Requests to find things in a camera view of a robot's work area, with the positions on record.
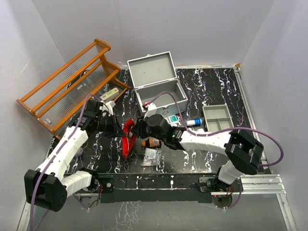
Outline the clear bag of plasters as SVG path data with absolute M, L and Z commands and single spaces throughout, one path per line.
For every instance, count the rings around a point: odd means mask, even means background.
M 146 148 L 141 167 L 159 166 L 161 161 L 161 149 Z

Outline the red first aid pouch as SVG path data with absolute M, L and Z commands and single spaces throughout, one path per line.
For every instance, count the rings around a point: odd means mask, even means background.
M 134 126 L 135 122 L 131 118 L 123 126 L 123 131 L 126 136 L 122 138 L 122 155 L 125 159 L 128 159 L 135 144 L 136 136 L 131 132 Z

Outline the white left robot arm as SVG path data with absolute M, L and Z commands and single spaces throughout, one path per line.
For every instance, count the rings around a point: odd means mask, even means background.
M 26 201 L 31 207 L 57 212 L 67 197 L 82 189 L 94 192 L 99 188 L 95 170 L 83 167 L 72 175 L 65 173 L 91 134 L 101 132 L 107 138 L 125 137 L 113 112 L 114 106 L 114 101 L 88 100 L 71 118 L 63 137 L 46 160 L 35 170 L 29 169 L 25 173 Z

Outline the brown medicine bottle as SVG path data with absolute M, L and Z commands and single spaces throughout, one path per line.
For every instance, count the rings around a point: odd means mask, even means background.
M 159 148 L 161 145 L 161 141 L 155 138 L 148 138 L 147 140 L 142 141 L 143 148 Z

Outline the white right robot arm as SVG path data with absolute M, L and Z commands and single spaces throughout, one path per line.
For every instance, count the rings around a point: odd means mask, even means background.
M 170 125 L 159 114 L 138 118 L 130 131 L 137 138 L 156 138 L 172 150 L 202 150 L 226 155 L 228 162 L 215 176 L 199 182 L 199 188 L 204 192 L 227 191 L 241 176 L 257 174 L 264 149 L 263 144 L 244 129 L 218 134 L 203 129 L 192 131 Z

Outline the grey plastic tray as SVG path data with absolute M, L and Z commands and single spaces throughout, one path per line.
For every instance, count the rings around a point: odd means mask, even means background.
M 205 128 L 208 132 L 216 132 L 234 127 L 226 104 L 204 105 L 203 114 L 205 118 Z

